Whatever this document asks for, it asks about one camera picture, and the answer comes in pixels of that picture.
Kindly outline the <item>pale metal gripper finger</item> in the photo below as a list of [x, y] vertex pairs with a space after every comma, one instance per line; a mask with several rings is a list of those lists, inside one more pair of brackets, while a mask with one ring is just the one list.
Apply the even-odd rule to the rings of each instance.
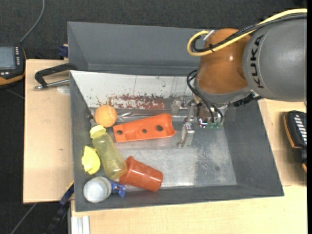
[[184, 124], [181, 132], [181, 139], [177, 143], [178, 147], [191, 146], [195, 130], [191, 124]]
[[185, 98], [175, 98], [171, 106], [171, 113], [178, 114], [182, 110], [188, 109], [188, 101]]

